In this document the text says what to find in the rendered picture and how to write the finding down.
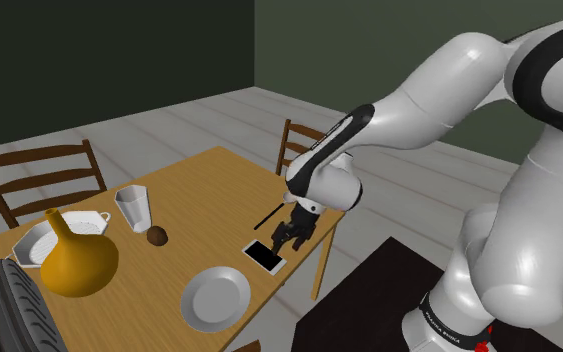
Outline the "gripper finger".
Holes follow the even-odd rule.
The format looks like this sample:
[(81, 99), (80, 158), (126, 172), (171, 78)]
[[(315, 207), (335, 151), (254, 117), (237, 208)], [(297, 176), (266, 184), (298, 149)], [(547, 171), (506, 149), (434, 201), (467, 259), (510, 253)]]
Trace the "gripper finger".
[(312, 237), (312, 234), (315, 230), (314, 226), (311, 227), (298, 227), (294, 232), (295, 241), (292, 245), (292, 248), (295, 251), (298, 251), (302, 244), (309, 240)]
[(287, 232), (288, 225), (281, 221), (271, 236), (271, 239), (273, 240), (271, 251), (274, 255), (278, 254), (282, 245), (288, 240)]

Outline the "black pen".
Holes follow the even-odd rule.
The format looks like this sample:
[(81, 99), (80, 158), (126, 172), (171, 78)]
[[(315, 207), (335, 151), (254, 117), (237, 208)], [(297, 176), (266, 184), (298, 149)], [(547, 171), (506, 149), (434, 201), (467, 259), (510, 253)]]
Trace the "black pen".
[(259, 223), (257, 223), (253, 230), (258, 230), (263, 224), (265, 224), (272, 216), (274, 216), (280, 209), (285, 206), (286, 203), (279, 204), (275, 209), (273, 209), (268, 215), (266, 215)]

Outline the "white phone with black screen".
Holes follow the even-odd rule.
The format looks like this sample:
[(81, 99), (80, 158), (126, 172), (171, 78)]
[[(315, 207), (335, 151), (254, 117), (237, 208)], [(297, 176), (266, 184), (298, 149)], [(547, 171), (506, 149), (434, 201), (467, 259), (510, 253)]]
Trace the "white phone with black screen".
[(272, 276), (276, 275), (287, 263), (284, 258), (274, 254), (270, 248), (257, 239), (246, 245), (242, 252)]

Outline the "brown round fruit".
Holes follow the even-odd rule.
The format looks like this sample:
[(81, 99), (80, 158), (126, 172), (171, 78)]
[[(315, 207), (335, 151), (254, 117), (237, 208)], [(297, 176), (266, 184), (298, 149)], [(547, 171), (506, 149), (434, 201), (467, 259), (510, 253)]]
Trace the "brown round fruit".
[(160, 226), (151, 226), (146, 232), (146, 238), (154, 246), (163, 246), (168, 242), (167, 232)]

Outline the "yellow gourd-shaped vase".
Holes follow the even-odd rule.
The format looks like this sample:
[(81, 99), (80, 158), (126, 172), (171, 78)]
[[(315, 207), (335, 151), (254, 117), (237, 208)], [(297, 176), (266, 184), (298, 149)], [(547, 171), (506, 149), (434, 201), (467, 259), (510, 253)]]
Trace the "yellow gourd-shaped vase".
[(58, 238), (41, 264), (45, 287), (72, 298), (89, 296), (104, 288), (118, 268), (115, 243), (103, 235), (74, 233), (56, 208), (46, 210), (45, 217)]

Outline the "white faceted cup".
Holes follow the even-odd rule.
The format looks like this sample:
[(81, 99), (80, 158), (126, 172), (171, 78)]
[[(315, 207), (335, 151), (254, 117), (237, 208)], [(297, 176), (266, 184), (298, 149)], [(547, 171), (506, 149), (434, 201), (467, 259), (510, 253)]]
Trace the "white faceted cup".
[(115, 203), (135, 233), (144, 233), (152, 226), (148, 191), (145, 186), (130, 185), (115, 193)]

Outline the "white colander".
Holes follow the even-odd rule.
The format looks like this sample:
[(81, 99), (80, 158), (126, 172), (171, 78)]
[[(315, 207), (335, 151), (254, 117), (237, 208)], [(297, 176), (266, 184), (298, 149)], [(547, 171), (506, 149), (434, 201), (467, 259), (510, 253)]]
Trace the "white colander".
[[(75, 234), (103, 235), (111, 214), (97, 211), (67, 211), (62, 217)], [(58, 237), (47, 220), (33, 226), (13, 246), (12, 254), (22, 268), (40, 268), (58, 242)]]

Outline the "wooden dining table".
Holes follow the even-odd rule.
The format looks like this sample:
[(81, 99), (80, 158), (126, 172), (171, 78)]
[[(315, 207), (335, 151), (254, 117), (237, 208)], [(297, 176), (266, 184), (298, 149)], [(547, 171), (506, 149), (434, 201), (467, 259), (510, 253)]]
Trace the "wooden dining table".
[[(289, 215), (284, 207), (253, 230), (281, 203), (283, 178), (215, 147), (135, 182), (147, 188), (152, 222), (166, 230), (168, 242), (153, 246), (134, 233), (114, 190), (74, 204), (76, 210), (111, 214), (106, 235), (118, 247), (119, 267), (105, 288), (85, 298), (41, 291), (69, 352), (223, 352), (343, 217), (328, 210), (300, 250), (285, 244), (279, 254), (287, 263), (272, 276), (242, 249), (254, 239), (270, 244)], [(203, 333), (184, 321), (180, 300), (194, 276), (216, 266), (244, 274), (251, 299), (233, 326)]]

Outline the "dark robot stand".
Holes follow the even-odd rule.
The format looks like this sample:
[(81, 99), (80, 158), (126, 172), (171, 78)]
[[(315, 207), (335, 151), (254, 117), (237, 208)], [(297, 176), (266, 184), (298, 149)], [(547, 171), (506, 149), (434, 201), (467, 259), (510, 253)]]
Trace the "dark robot stand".
[(297, 324), (291, 352), (563, 352), (534, 331), (558, 294), (526, 266), (472, 275), (486, 234), (464, 231), (445, 270), (388, 238)]

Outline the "grey plate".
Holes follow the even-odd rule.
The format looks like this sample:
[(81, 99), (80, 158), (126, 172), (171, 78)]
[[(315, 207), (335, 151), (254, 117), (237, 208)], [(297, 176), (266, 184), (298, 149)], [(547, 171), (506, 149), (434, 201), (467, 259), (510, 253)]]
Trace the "grey plate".
[(217, 266), (200, 272), (190, 280), (182, 293), (180, 309), (191, 328), (216, 333), (241, 319), (250, 298), (250, 284), (240, 271)]

